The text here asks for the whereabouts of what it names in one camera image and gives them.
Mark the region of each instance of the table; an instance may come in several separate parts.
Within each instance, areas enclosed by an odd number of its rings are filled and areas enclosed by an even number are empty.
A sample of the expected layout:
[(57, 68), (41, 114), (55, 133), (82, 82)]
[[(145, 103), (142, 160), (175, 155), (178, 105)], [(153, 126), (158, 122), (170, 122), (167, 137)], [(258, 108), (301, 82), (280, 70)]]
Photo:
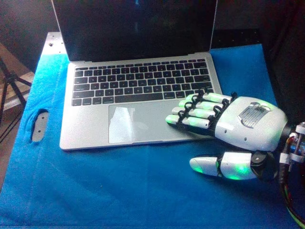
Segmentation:
[[(48, 45), (53, 36), (54, 49)], [(260, 44), (211, 54), (224, 94), (236, 91), (276, 105)], [(0, 226), (298, 228), (276, 183), (192, 171), (192, 157), (231, 149), (216, 139), (60, 150), (68, 63), (60, 34), (49, 33), (0, 193)], [(41, 110), (49, 120), (35, 143), (31, 131)]]

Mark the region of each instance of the laptop keyboard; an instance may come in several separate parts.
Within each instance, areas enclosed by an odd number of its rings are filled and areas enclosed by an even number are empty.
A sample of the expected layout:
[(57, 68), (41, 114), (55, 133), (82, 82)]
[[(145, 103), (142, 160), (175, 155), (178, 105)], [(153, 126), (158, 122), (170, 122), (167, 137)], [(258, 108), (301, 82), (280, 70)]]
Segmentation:
[(213, 92), (205, 59), (76, 68), (72, 106), (183, 99)]

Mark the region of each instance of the tripod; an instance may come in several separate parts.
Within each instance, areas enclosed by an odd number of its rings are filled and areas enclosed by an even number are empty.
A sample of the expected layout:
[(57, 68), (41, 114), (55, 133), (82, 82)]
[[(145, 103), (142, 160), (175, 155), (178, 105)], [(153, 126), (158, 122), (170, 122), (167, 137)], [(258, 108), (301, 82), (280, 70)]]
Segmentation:
[(9, 72), (9, 70), (7, 69), (5, 63), (3, 62), (2, 58), (0, 57), (0, 68), (4, 73), (4, 87), (3, 87), (3, 93), (2, 93), (2, 99), (1, 99), (1, 107), (0, 107), (0, 126), (1, 126), (1, 121), (2, 121), (2, 116), (3, 116), (3, 110), (4, 110), (4, 104), (5, 104), (5, 97), (6, 97), (6, 92), (8, 89), (8, 85), (10, 84), (11, 87), (13, 88), (15, 94), (17, 95), (17, 97), (19, 98), (23, 108), (25, 107), (26, 101), (21, 93), (21, 91), (19, 90), (19, 88), (17, 87), (15, 81), (19, 81), (21, 83), (24, 83), (27, 86), (31, 87), (31, 83), (21, 79), (20, 77), (18, 77), (18, 75), (14, 72)]

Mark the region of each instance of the black tripod leg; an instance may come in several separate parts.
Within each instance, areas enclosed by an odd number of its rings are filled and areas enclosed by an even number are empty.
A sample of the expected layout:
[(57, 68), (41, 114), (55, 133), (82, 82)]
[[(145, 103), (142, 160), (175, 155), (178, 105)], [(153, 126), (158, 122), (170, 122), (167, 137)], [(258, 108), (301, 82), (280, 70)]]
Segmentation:
[(21, 79), (20, 77), (17, 77), (16, 80), (19, 81), (19, 82), (21, 82), (21, 83), (24, 83), (25, 85), (27, 85), (27, 86), (29, 86), (29, 87), (32, 86), (32, 84), (31, 84), (30, 82), (28, 82), (28, 81), (26, 81), (26, 80), (24, 80), (24, 79)]
[(2, 122), (2, 116), (3, 116), (3, 110), (4, 110), (4, 104), (5, 104), (5, 98), (6, 98), (6, 92), (8, 89), (8, 84), (5, 82), (3, 87), (3, 93), (2, 93), (2, 99), (1, 99), (1, 107), (0, 107), (0, 126)]
[(25, 107), (26, 101), (25, 101), (25, 99), (23, 98), (23, 96), (22, 96), (22, 94), (21, 94), (19, 88), (18, 88), (17, 85), (15, 84), (15, 82), (11, 82), (10, 85), (11, 85), (11, 87), (13, 88), (14, 92), (16, 93), (16, 95), (18, 96), (18, 98), (19, 98), (19, 100), (20, 100), (22, 106)]

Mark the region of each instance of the floor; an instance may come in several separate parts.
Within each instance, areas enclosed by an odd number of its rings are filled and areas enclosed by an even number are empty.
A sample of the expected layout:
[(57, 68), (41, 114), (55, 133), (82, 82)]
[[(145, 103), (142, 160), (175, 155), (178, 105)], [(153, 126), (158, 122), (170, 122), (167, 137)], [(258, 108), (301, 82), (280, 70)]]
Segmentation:
[[(10, 71), (14, 71), (18, 76), (24, 75), (29, 72), (29, 69), (26, 68), (20, 61), (15, 58), (1, 43), (0, 43), (0, 56), (7, 65), (7, 68)], [(0, 84), (2, 83), (3, 73), (0, 71)], [(11, 122), (15, 119), (15, 117), (22, 112), (22, 106), (18, 105), (11, 109), (8, 109), (4, 112), (1, 126), (0, 126), (0, 141), (3, 139), (4, 131), (11, 124)], [(0, 143), (0, 190), (3, 185), (3, 180), (5, 177), (6, 169), (8, 166), (8, 162), (10, 159), (10, 154), (13, 149), (13, 145), (15, 142), (15, 138), (17, 135), (17, 131), (19, 128), (20, 121), (16, 123), (13, 127), (12, 131), (4, 138), (4, 140)]]

